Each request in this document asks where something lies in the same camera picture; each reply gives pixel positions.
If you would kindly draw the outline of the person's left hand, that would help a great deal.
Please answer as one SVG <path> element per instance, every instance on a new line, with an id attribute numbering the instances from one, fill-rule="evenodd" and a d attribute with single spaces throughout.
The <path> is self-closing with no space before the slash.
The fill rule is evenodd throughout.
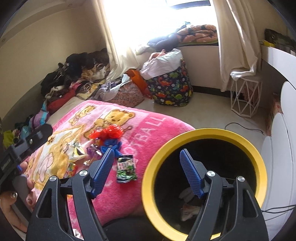
<path id="1" fill-rule="evenodd" d="M 35 182 L 33 180 L 27 179 L 27 187 L 29 189 L 29 194 L 26 197 L 26 204 L 32 210 L 37 201 L 36 194 L 33 192 Z M 22 223 L 21 219 L 16 215 L 12 209 L 12 205 L 15 204 L 18 194 L 15 191 L 6 191 L 1 194 L 1 210 L 10 223 L 14 231 L 18 233 L 22 239 L 25 238 L 25 233 L 27 232 L 27 227 Z"/>

